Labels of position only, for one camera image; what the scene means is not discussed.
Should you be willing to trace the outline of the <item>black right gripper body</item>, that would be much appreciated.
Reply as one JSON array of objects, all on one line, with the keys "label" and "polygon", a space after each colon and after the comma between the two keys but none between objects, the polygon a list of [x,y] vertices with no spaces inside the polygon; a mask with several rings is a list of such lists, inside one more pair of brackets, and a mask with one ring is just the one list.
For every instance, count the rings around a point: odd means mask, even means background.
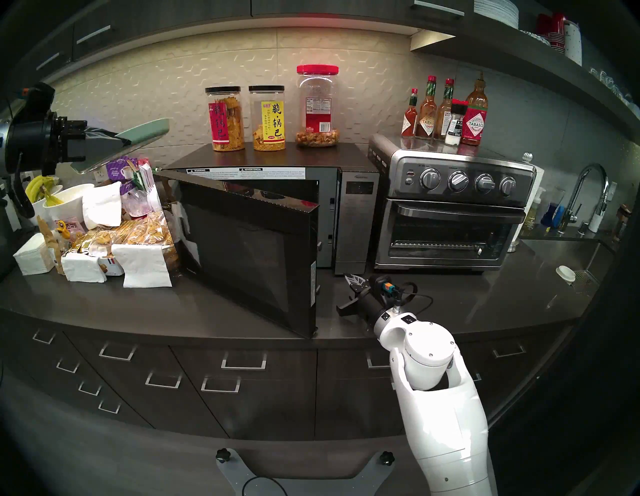
[{"label": "black right gripper body", "polygon": [[393,284],[374,284],[366,289],[351,289],[353,298],[360,298],[360,316],[368,325],[393,307]]}]

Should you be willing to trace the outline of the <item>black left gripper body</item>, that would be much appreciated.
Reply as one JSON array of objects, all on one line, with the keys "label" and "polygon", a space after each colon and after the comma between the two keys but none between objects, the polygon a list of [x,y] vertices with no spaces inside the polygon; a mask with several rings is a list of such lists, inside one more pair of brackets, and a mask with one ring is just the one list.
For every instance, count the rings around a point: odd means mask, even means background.
[{"label": "black left gripper body", "polygon": [[57,113],[17,118],[6,135],[6,165],[53,167],[58,163],[84,161],[85,155],[71,155],[69,143],[84,143],[86,132],[86,120],[69,120]]}]

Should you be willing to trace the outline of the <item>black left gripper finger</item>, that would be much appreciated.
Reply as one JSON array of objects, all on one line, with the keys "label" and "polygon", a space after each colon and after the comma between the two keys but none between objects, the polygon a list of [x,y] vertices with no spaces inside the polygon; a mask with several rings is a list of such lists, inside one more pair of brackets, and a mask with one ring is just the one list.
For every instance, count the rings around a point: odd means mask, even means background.
[{"label": "black left gripper finger", "polygon": [[125,137],[120,137],[118,133],[98,128],[98,127],[86,127],[84,130],[85,140],[102,140],[102,141],[118,141],[118,142],[129,142],[129,139]]},{"label": "black left gripper finger", "polygon": [[85,131],[86,149],[124,149],[132,145],[130,139],[119,137],[110,131]]}]

